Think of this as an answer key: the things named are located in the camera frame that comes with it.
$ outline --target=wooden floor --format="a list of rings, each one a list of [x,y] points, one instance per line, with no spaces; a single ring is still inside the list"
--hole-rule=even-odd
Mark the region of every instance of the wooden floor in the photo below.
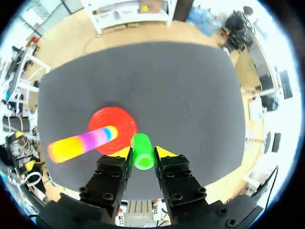
[[[145,22],[141,23],[139,27],[107,33],[97,38],[92,23],[82,10],[67,17],[41,37],[38,43],[41,48],[37,57],[55,69],[88,53],[120,45],[151,41],[191,42],[218,47],[224,42],[224,39],[219,34],[215,34],[211,38],[206,37],[194,26],[178,21],[174,21],[171,26],[166,26],[162,22]],[[237,58],[238,53],[233,52],[231,59],[234,65]],[[37,68],[35,65],[29,67],[24,78],[29,77]],[[42,76],[43,74],[32,80],[39,80]],[[263,122],[250,122],[249,119],[248,99],[252,96],[246,92],[242,92],[242,95],[246,128],[252,129],[253,138],[262,139]],[[33,107],[37,102],[37,95],[31,94],[30,106]],[[242,176],[253,167],[260,155],[261,148],[262,144],[253,143],[245,150],[243,162],[239,168],[206,186],[209,203],[219,199],[225,202],[244,190],[246,183],[242,181]],[[77,193],[64,187],[54,187],[46,177],[44,182],[49,199],[58,200],[59,192],[77,196]]]

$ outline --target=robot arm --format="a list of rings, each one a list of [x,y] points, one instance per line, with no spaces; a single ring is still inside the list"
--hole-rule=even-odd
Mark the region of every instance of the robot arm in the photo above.
[[[159,157],[154,148],[155,171],[173,228],[247,228],[262,209],[249,196],[241,195],[224,205],[208,204],[206,190],[192,175],[185,156]],[[42,228],[114,228],[123,192],[132,170],[128,156],[103,155],[90,181],[80,188],[80,201],[61,194],[39,213]]]

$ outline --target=black table surface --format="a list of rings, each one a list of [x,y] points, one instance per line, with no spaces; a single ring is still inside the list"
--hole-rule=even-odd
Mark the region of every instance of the black table surface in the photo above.
[[[235,68],[221,49],[148,42],[107,49],[64,64],[42,78],[39,132],[47,145],[88,131],[100,108],[118,106],[135,119],[153,146],[184,154],[202,186],[241,165],[245,121]],[[62,164],[45,153],[54,182],[84,186],[101,153]],[[133,167],[123,199],[162,198],[154,169]]]

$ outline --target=blue ring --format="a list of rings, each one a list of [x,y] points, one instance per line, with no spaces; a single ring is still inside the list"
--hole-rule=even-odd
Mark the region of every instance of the blue ring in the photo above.
[[[106,133],[107,135],[107,142],[110,142],[111,140],[111,132],[108,128],[102,128],[102,130]]]

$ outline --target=white cabinet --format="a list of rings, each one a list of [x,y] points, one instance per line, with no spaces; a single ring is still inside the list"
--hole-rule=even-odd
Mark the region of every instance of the white cabinet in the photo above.
[[[126,24],[140,21],[165,21],[171,25],[175,12],[177,0],[163,0],[161,5],[167,5],[166,9],[161,8],[159,13],[139,13],[138,10],[131,10],[130,14],[122,14],[124,4],[131,5],[137,3],[135,0],[81,0],[87,14],[89,15],[98,34],[102,34],[102,29],[119,24]]]

